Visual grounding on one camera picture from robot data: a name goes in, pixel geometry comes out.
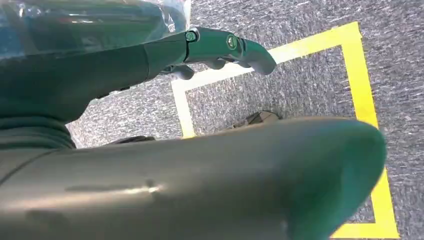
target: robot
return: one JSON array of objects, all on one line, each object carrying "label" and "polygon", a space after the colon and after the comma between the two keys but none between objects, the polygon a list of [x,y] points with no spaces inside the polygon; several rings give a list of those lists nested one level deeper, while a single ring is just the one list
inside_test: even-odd
[{"label": "robot", "polygon": [[65,124],[112,91],[187,64],[275,69],[166,2],[0,1],[0,239],[321,240],[370,194],[385,141],[346,118],[76,149]]}]

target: plastic bag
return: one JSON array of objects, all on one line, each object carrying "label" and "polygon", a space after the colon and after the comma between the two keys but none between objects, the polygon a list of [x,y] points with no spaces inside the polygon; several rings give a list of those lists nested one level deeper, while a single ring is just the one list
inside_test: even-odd
[{"label": "plastic bag", "polygon": [[185,32],[191,0],[0,0],[0,59],[124,48]]}]

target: green screw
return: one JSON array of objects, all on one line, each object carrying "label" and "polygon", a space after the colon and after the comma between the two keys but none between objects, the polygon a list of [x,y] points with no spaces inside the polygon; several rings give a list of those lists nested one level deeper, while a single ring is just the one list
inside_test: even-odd
[{"label": "green screw", "polygon": [[196,33],[188,31],[185,33],[185,39],[189,42],[195,41],[197,39]]},{"label": "green screw", "polygon": [[237,48],[237,38],[233,34],[229,34],[226,38],[226,44],[228,45],[230,50],[234,50]]}]

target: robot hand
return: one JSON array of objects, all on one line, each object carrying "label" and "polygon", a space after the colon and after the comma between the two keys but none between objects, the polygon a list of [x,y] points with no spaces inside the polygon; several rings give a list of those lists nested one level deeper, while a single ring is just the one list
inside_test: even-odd
[{"label": "robot hand", "polygon": [[263,46],[231,32],[197,27],[187,31],[185,39],[187,53],[183,63],[167,66],[161,75],[174,74],[180,79],[189,80],[194,71],[186,64],[203,63],[211,69],[219,70],[226,62],[268,75],[277,65]]}]

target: yellow floor marking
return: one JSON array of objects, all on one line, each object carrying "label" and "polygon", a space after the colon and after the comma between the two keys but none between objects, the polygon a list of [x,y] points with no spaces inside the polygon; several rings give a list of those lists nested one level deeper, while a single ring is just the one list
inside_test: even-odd
[{"label": "yellow floor marking", "polygon": [[[368,69],[362,47],[358,22],[335,27],[301,40],[269,50],[280,64],[336,46],[341,46],[352,93],[353,106],[358,120],[378,128]],[[184,138],[196,136],[187,102],[186,91],[224,79],[252,72],[236,64],[227,64],[221,70],[196,73],[191,80],[172,81],[172,90]],[[387,171],[384,170],[371,193],[375,223],[347,223],[332,236],[334,239],[398,239],[399,233],[393,212]]]}]

